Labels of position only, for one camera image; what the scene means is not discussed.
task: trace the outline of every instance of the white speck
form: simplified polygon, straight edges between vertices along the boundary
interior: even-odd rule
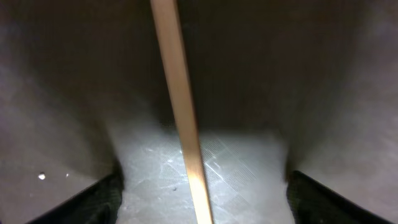
[[[40,180],[44,180],[44,179],[45,179],[45,174],[44,174],[43,172],[41,172],[41,173],[39,174],[38,178],[39,178]]]

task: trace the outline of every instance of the wooden stick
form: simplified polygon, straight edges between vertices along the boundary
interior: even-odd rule
[[[177,3],[151,0],[151,4],[197,221],[212,224]]]

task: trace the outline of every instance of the concrete floor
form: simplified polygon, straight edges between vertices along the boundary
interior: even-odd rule
[[[291,169],[398,222],[398,4],[179,6],[216,223],[293,223]],[[0,220],[39,216],[117,158],[118,223],[195,223],[149,2],[0,10]]]

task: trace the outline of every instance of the scratched floor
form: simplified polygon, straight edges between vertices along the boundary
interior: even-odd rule
[[[149,2],[1,3],[0,221],[43,214],[117,159],[119,224],[196,223]],[[398,4],[179,9],[215,223],[293,223],[291,169],[398,222]]]

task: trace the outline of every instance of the wooden dowel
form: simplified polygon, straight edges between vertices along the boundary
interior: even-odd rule
[[[151,0],[151,4],[197,221],[212,224],[177,3]]]

